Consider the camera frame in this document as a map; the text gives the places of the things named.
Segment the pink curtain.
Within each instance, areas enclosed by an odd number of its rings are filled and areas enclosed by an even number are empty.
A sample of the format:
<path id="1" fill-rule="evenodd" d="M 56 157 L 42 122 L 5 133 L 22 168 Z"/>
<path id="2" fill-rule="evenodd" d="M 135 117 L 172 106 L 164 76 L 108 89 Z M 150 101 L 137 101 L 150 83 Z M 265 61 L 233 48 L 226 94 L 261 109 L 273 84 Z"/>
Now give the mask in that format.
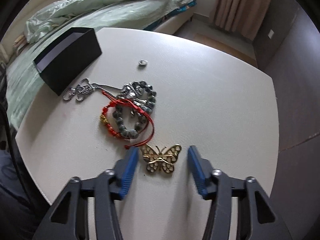
<path id="1" fill-rule="evenodd" d="M 209 22 L 253 41 L 271 0 L 215 0 Z"/>

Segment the gold butterfly brooch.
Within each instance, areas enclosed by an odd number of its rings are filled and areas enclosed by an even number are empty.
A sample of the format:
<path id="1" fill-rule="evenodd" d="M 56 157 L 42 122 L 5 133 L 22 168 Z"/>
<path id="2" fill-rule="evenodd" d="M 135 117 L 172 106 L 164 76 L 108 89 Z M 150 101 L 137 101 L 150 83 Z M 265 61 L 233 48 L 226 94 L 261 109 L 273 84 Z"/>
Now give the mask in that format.
<path id="1" fill-rule="evenodd" d="M 181 150 L 182 146 L 179 144 L 169 148 L 165 146 L 163 149 L 156 146 L 156 150 L 147 144 L 140 148 L 143 160 L 146 162 L 146 170 L 149 173 L 163 171 L 166 174 L 174 172 L 174 164 L 178 160 Z"/>

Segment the black jewelry box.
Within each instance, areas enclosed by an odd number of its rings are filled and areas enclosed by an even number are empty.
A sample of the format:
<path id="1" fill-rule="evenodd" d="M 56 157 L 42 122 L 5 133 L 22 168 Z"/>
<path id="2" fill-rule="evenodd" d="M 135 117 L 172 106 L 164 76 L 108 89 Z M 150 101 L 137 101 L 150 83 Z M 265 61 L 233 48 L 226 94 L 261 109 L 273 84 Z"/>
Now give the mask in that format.
<path id="1" fill-rule="evenodd" d="M 102 54 L 93 28 L 72 27 L 33 60 L 41 79 L 58 96 Z"/>

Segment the flattened cardboard on floor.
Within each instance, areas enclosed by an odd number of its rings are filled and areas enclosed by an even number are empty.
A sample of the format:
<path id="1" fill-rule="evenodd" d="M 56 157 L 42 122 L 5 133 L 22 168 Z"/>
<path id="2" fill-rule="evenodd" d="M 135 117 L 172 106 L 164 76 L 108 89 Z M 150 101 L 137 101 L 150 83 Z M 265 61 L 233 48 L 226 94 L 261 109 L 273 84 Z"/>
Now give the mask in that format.
<path id="1" fill-rule="evenodd" d="M 217 49 L 219 51 L 222 51 L 226 54 L 229 54 L 233 57 L 236 57 L 237 59 L 240 59 L 250 65 L 252 65 L 253 67 L 257 68 L 257 62 L 255 59 L 251 58 L 250 56 L 224 44 L 221 43 L 219 41 L 213 40 L 209 37 L 206 37 L 204 35 L 201 34 L 196 34 L 193 38 L 193 41 L 204 44 L 206 46 L 212 47 L 214 49 Z"/>

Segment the white wall socket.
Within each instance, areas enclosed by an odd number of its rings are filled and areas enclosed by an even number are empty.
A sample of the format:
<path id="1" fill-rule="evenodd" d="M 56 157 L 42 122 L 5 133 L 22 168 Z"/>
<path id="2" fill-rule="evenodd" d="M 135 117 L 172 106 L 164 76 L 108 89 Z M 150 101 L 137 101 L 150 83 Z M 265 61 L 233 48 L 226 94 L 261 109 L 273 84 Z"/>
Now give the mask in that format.
<path id="1" fill-rule="evenodd" d="M 272 39 L 273 35 L 274 35 L 274 31 L 271 29 L 267 36 L 269 39 Z"/>

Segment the bed with green sheet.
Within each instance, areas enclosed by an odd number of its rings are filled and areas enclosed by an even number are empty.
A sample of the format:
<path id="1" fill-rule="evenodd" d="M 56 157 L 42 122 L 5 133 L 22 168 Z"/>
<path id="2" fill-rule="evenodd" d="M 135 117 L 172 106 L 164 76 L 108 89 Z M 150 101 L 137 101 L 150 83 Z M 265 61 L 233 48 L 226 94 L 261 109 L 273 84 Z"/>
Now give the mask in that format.
<path id="1" fill-rule="evenodd" d="M 50 44 L 69 31 L 104 28 L 153 30 L 161 18 L 196 0 L 59 0 L 27 19 L 27 47 L 7 68 L 7 116 L 19 129 L 44 81 L 35 60 Z"/>

